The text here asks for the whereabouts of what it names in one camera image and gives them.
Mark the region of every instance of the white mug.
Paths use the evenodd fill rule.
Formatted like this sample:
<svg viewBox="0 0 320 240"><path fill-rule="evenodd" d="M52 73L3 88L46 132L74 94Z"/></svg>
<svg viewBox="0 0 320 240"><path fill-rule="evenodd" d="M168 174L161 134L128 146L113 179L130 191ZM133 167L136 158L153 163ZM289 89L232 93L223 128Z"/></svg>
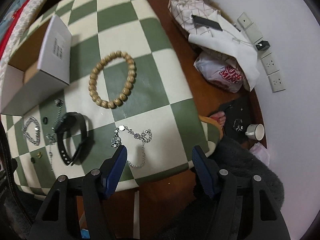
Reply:
<svg viewBox="0 0 320 240"><path fill-rule="evenodd" d="M252 140L262 140L264 137L264 127L262 124L250 124L245 135Z"/></svg>

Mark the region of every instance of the white wall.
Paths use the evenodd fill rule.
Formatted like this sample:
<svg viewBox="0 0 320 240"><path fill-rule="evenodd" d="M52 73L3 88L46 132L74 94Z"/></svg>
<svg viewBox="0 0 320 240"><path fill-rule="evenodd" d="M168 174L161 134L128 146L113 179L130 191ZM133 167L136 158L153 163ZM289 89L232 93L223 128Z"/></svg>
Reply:
<svg viewBox="0 0 320 240"><path fill-rule="evenodd" d="M270 168L284 184L282 214L300 239L320 209L320 27L303 0L214 0L233 20L242 12L270 42L286 90L272 93L261 62L256 92Z"/></svg>

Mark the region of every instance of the green and white checkered table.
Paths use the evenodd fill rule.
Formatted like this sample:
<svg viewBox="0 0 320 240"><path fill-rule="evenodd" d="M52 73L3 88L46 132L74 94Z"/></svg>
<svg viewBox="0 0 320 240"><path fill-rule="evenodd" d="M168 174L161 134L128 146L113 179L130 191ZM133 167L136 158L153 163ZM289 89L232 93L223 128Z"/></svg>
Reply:
<svg viewBox="0 0 320 240"><path fill-rule="evenodd" d="M46 195L56 178L83 176L110 158L114 129L121 124L135 132L151 129L153 138L145 145L146 164L141 169L124 168L117 190L138 187L146 181L159 180L193 166L191 150L200 145L210 155L219 141L220 131L199 120L188 83L179 60L172 49L159 19L147 0L62 0L39 17L24 33L19 44L53 14L57 14L72 34L70 85L34 107L24 117L1 116L7 132L10 151L18 162L14 173L19 189L31 194ZM88 92L91 69L112 51L127 51L135 60L137 77L128 100L116 109L104 109L92 102ZM101 98L115 98L127 77L127 64L112 61L99 74L97 90ZM76 165L66 166L57 144L52 146L51 171L49 142L57 107L54 100L64 101L62 114L83 114L89 129L87 156ZM28 117L40 123L40 145L27 141L21 131ZM43 117L48 124L42 124ZM34 126L27 130L34 135ZM80 142L80 132L65 138L68 152L73 153ZM121 133L132 163L141 162L141 144L128 133Z"/></svg>

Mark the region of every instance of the beaded bracelet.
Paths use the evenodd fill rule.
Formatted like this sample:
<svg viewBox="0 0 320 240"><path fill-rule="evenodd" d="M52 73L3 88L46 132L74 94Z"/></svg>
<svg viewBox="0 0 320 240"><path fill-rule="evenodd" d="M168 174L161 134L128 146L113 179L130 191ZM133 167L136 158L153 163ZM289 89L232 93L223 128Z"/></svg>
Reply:
<svg viewBox="0 0 320 240"><path fill-rule="evenodd" d="M111 60L117 58L117 57L122 57L126 60L128 63L128 77L127 81L124 84L124 88L119 95L118 98L112 100L112 101L106 101L102 100L97 92L97 79L98 79L98 74L100 71L107 65ZM90 74L90 80L89 80L89 94L92 98L92 101L95 102L98 106L101 106L103 108L116 108L117 106L121 106L124 101L126 101L127 96L130 94L130 90L132 89L132 83L134 82L134 77L136 74L135 71L135 65L134 65L134 60L132 57L122 51L117 51L117 52L111 52L110 55L105 56L105 58L101 59L99 63L92 69L91 74Z"/></svg>

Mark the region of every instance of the cardboard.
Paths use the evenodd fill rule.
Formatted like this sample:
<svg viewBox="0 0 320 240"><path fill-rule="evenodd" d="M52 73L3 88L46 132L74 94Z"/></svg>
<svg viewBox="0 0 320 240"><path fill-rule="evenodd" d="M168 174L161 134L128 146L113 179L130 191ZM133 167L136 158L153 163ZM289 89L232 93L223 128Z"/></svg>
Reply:
<svg viewBox="0 0 320 240"><path fill-rule="evenodd" d="M71 38L54 15L18 47L5 70L1 114L22 116L69 85Z"/></svg>

